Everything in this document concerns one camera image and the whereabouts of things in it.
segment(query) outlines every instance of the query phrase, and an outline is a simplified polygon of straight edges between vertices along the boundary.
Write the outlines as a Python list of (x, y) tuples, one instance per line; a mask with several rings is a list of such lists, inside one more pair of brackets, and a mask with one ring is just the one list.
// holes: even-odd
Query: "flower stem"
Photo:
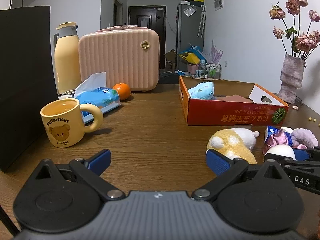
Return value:
[(301, 57), (302, 60), (304, 60), (305, 55), (306, 55), (306, 53), (304, 52), (304, 53), (302, 54), (302, 57)]
[(311, 23), (312, 23), (312, 21), (310, 22), (310, 25), (309, 25), (309, 28), (308, 28), (308, 30), (307, 30), (306, 35), (308, 35), (308, 33), (309, 33), (309, 30), (310, 30), (310, 27), (311, 27)]
[(285, 28), (287, 29), (287, 32), (289, 33), (288, 27), (287, 27), (287, 25), (285, 24), (284, 19), (282, 19), (282, 21), (283, 21), (283, 23), (284, 23)]
[(282, 44), (283, 44), (283, 47), (284, 47), (285, 53), (286, 53), (286, 54), (288, 54), (288, 53), (287, 53), (287, 50), (286, 50), (286, 48), (285, 48), (285, 45), (284, 45), (284, 42), (283, 42), (282, 37), (281, 37), (281, 41), (282, 41)]
[(314, 48), (314, 49), (310, 52), (310, 54), (307, 55), (306, 59), (311, 55), (311, 53), (312, 53), (315, 49), (316, 49), (316, 48)]
[[(294, 25), (295, 25), (295, 18), (296, 18), (296, 16), (294, 15), (293, 16), (293, 31), (294, 31)], [(293, 46), (294, 46), (294, 32), (293, 32), (293, 42), (291, 43), (291, 49), (292, 49), (292, 56), (293, 56)]]
[(299, 30), (298, 30), (298, 37), (300, 36), (300, 14), (299, 14)]

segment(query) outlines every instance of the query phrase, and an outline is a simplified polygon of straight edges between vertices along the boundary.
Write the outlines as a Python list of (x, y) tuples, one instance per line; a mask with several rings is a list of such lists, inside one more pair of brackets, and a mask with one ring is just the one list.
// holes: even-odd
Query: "doorway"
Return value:
[(165, 65), (165, 30), (166, 30), (166, 6), (130, 6), (129, 25), (138, 25), (154, 30), (160, 40), (160, 65)]
[(113, 26), (122, 25), (123, 7), (119, 0), (114, 0)]

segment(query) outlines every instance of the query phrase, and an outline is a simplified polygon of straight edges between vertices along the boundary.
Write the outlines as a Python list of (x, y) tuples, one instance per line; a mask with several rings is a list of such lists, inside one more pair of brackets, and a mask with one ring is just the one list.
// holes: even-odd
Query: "bottle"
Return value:
[(54, 62), (60, 94), (76, 89), (81, 84), (77, 28), (75, 22), (60, 24), (57, 28), (59, 33), (53, 38)]

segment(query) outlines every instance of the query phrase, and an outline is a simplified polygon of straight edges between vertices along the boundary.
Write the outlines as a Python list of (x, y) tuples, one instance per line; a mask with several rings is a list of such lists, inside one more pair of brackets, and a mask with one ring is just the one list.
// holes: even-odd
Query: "pink fabric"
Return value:
[(108, 27), (106, 29), (98, 30), (96, 32), (100, 33), (100, 32), (108, 32), (108, 31), (132, 30), (132, 29), (147, 29), (147, 27), (138, 27), (138, 26), (134, 26), (134, 25), (122, 25), (122, 26)]
[[(288, 137), (287, 135), (284, 133), (284, 131), (281, 129), (278, 133), (276, 134), (271, 134), (268, 138), (268, 140), (266, 141), (263, 149), (262, 149), (262, 153), (263, 155), (266, 155), (267, 151), (278, 145), (278, 144), (285, 144), (285, 145), (288, 145), (289, 142), (288, 142)], [(306, 146), (304, 146), (303, 144), (299, 144), (299, 145), (296, 145), (296, 146), (293, 146), (292, 148), (294, 149), (301, 149), (301, 150), (304, 150), (304, 149), (307, 149)]]

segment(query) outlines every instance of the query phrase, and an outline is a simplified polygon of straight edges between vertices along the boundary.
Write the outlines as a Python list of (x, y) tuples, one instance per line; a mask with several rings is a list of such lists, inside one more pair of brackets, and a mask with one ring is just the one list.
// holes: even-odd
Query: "cardboard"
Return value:
[[(255, 83), (188, 76), (179, 78), (180, 100), (188, 125), (280, 126), (289, 109), (287, 103)], [(219, 100), (190, 97), (188, 89), (208, 81), (214, 83), (214, 96)]]
[(169, 52), (167, 52), (165, 54), (165, 58), (167, 59), (167, 61), (171, 61), (171, 62), (175, 62), (176, 61), (176, 51), (174, 49), (170, 50)]

